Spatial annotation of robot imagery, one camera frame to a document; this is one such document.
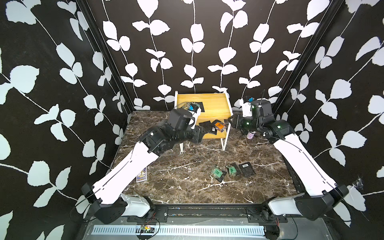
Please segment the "small green tea bag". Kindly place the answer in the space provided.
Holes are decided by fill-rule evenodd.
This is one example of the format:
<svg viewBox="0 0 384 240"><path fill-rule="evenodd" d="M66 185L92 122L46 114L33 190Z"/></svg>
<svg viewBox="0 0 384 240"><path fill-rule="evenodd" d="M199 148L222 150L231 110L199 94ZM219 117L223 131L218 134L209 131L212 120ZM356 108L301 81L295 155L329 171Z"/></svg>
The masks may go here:
<svg viewBox="0 0 384 240"><path fill-rule="evenodd" d="M228 164L226 165L226 168L231 178L240 177L242 175L242 172L236 163Z"/></svg>

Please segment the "black barcode tea bag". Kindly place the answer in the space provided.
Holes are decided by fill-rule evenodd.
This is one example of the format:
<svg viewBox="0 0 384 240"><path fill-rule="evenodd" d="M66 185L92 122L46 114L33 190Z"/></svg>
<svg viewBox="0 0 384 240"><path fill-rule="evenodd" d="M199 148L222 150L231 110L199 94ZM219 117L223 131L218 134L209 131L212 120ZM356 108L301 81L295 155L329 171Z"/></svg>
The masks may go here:
<svg viewBox="0 0 384 240"><path fill-rule="evenodd" d="M255 175L255 171L250 162L239 164L242 175L246 178Z"/></svg>

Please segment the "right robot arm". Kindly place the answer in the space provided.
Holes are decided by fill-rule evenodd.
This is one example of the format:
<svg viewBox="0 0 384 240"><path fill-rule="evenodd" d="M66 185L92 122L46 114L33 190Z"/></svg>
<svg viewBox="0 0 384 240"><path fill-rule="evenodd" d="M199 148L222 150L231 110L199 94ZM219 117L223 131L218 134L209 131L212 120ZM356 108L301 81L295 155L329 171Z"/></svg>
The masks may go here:
<svg viewBox="0 0 384 240"><path fill-rule="evenodd" d="M304 186L291 197L272 198L262 210L266 217L299 215L314 221L332 210L349 193L338 185L305 149L294 128L286 120L277 120L272 104L265 99L240 100L242 113L229 117L230 125L243 133L257 132L283 155Z"/></svg>

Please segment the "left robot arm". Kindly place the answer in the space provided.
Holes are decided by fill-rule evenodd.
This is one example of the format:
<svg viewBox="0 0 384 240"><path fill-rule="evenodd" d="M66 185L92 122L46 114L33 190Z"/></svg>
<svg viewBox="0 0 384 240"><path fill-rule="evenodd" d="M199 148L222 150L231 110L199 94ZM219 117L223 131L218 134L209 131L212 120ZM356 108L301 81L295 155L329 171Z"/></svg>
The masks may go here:
<svg viewBox="0 0 384 240"><path fill-rule="evenodd" d="M155 206L149 198L129 197L123 192L142 170L174 145L202 142L206 131L197 125L200 114L197 103L172 109L169 118L144 132L131 152L107 175L93 185L85 184L82 193L94 217L103 224L110 224L121 216L150 218Z"/></svg>

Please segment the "green label tea bag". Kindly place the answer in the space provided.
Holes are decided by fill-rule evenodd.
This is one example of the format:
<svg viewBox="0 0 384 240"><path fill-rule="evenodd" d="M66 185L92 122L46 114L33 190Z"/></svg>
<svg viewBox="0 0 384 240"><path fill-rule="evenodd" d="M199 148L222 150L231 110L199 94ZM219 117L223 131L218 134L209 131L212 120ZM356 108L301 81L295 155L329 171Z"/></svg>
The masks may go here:
<svg viewBox="0 0 384 240"><path fill-rule="evenodd" d="M227 175L227 172L222 171L218 166L214 167L211 171L211 176L219 181L220 183L223 182L224 177Z"/></svg>

